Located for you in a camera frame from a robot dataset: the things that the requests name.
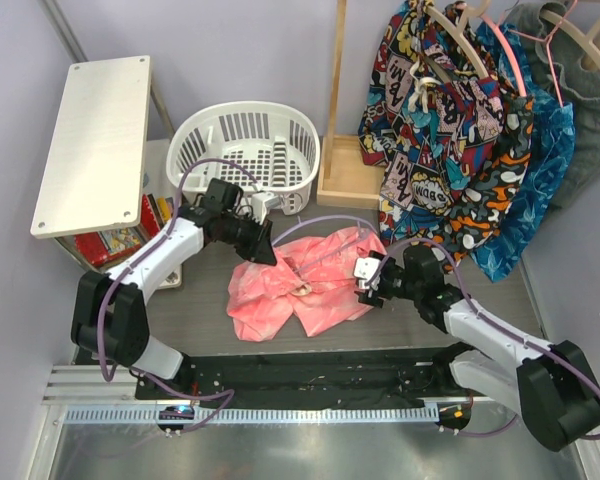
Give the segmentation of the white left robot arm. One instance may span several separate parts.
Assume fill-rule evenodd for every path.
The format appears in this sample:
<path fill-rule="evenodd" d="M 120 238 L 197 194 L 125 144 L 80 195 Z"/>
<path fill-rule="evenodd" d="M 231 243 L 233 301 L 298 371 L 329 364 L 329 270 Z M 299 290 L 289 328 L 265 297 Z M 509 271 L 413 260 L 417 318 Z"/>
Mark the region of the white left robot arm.
<path fill-rule="evenodd" d="M 213 242 L 232 246 L 245 261 L 276 265 L 267 215 L 280 199 L 259 191 L 242 207 L 242 197 L 238 185 L 214 179 L 197 200 L 179 206 L 159 234 L 127 261 L 80 278 L 70 337 L 97 355 L 106 379 L 120 365 L 158 379 L 170 398 L 191 391 L 190 357 L 151 334 L 146 305 L 177 266 Z"/>

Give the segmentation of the pink patterned shorts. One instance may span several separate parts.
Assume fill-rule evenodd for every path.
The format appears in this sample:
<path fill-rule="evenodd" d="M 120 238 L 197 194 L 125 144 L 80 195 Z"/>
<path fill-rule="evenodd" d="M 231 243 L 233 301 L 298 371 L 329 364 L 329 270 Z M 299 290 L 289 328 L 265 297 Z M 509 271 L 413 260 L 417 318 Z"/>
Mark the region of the pink patterned shorts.
<path fill-rule="evenodd" d="M 239 264 L 227 305 L 237 338 L 271 340 L 293 316 L 308 337 L 362 317 L 371 308 L 359 301 L 353 272 L 356 260 L 372 251 L 386 252 L 377 234 L 348 227 L 276 248 L 274 266 Z"/>

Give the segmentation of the lilac plastic hanger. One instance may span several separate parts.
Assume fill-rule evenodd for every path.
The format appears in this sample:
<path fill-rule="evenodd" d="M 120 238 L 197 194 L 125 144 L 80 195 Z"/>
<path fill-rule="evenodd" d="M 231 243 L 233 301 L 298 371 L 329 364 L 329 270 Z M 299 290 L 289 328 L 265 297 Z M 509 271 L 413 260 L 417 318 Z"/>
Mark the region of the lilac plastic hanger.
<path fill-rule="evenodd" d="M 361 218 L 359 216 L 350 215 L 350 214 L 329 214 L 329 215 L 321 215 L 317 217 L 302 219 L 298 217 L 298 221 L 295 225 L 283 231 L 279 235 L 277 235 L 272 240 L 272 245 L 274 247 L 279 247 L 283 244 L 283 241 L 290 238 L 293 234 L 300 232 L 307 227 L 312 225 L 317 225 L 320 223 L 324 223 L 331 227 L 330 231 L 323 229 L 320 234 L 314 232 L 312 235 L 307 235 L 307 238 L 320 238 L 325 239 L 328 236 L 332 235 L 334 232 L 343 229 L 343 226 L 338 226 L 338 221 L 347 221 L 355 226 L 356 229 L 356 237 L 349 242 L 341 242 L 338 246 L 336 246 L 332 250 L 328 250 L 326 253 L 323 253 L 321 256 L 314 258 L 311 261 L 305 262 L 299 267 L 295 269 L 296 273 L 303 272 L 305 270 L 310 269 L 315 265 L 320 265 L 323 261 L 336 256 L 338 253 L 346 250 L 350 246 L 356 245 L 359 242 L 362 242 L 366 238 L 368 238 L 371 234 L 377 234 L 377 227 L 369 220 L 365 218 Z"/>

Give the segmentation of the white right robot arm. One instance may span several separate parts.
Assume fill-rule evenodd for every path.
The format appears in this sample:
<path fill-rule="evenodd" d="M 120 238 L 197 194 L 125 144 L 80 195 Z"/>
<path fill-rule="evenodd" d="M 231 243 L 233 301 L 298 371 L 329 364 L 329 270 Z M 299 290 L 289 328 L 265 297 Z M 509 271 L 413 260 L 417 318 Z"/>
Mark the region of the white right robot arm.
<path fill-rule="evenodd" d="M 358 258 L 353 275 L 360 302 L 382 307 L 387 300 L 409 300 L 422 320 L 456 338 L 431 371 L 440 393 L 464 388 L 490 397 L 550 451 L 600 440 L 600 385 L 584 351 L 568 340 L 530 335 L 488 312 L 463 283 L 446 281 L 439 251 L 409 246 L 401 264 L 376 251 Z"/>

